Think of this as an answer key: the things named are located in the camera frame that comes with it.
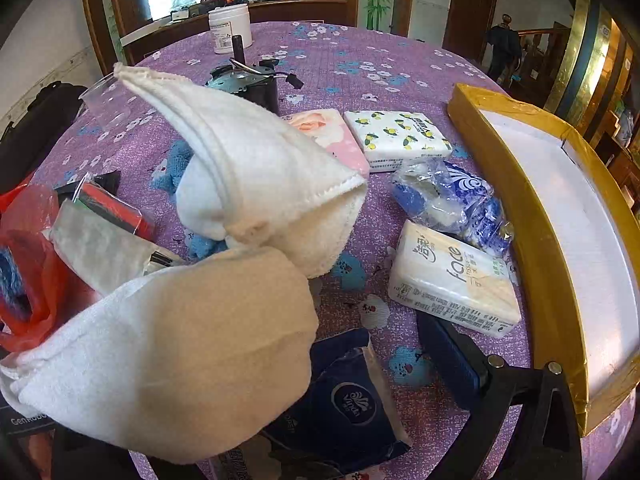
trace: lemon print tissue pack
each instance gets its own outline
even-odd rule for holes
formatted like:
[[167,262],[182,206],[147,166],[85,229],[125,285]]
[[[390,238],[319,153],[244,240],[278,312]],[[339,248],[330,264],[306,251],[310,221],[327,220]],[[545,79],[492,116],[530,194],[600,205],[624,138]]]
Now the lemon print tissue pack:
[[358,141],[371,173],[395,171],[403,160],[445,158],[452,145],[425,115],[416,112],[345,112],[344,121]]

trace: round table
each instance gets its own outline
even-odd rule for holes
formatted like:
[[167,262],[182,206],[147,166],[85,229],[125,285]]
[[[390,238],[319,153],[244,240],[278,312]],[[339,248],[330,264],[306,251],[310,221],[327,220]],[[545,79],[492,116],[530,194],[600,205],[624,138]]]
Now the round table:
[[[252,25],[254,44],[248,63],[267,57],[294,72],[305,85],[294,90],[278,83],[280,114],[315,108],[402,110],[425,113],[454,146],[452,161],[479,173],[447,116],[455,83],[501,91],[465,59],[427,44],[382,32],[318,23],[271,22]],[[214,53],[208,32],[172,44],[140,63],[162,72],[184,75],[197,84],[214,67],[228,62]],[[58,141],[33,181],[61,185],[82,175],[120,170],[118,195],[156,220],[156,242],[185,257],[192,233],[180,224],[168,195],[151,181],[166,171],[166,156],[178,138],[164,118],[133,94],[123,98],[128,120],[104,132],[85,112]],[[406,218],[388,192],[389,173],[372,174],[366,202],[334,270],[312,282],[323,338],[364,325],[390,383],[402,422],[414,441],[412,450],[353,479],[423,480],[442,458],[464,425],[460,410],[423,356],[415,311],[386,295],[388,270]],[[502,355],[511,365],[530,366],[527,312],[514,270],[522,322],[497,340],[459,327],[487,354]],[[622,445],[634,412],[631,395],[614,414],[582,439],[585,478],[596,479]],[[481,470],[495,470],[513,431],[518,409],[512,408],[496,445]]]

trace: brown door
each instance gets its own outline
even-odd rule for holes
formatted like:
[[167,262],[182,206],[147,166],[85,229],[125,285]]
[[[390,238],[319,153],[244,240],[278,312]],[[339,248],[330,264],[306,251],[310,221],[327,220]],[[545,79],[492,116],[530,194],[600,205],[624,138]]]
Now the brown door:
[[442,47],[467,59],[482,60],[486,32],[496,0],[451,0]]

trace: pink tissue pack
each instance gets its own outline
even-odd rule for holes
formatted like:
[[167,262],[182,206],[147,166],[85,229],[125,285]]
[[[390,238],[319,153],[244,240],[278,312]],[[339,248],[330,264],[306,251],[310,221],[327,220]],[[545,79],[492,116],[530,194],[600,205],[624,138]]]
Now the pink tissue pack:
[[309,110],[283,119],[315,140],[348,168],[356,170],[364,178],[369,176],[369,163],[338,110]]

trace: dark jacket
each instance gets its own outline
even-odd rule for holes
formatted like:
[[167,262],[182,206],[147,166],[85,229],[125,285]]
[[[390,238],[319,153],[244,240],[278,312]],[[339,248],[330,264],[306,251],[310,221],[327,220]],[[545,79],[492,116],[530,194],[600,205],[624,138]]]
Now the dark jacket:
[[487,32],[486,40],[494,46],[494,55],[500,53],[508,62],[522,55],[520,37],[515,30],[496,25]]

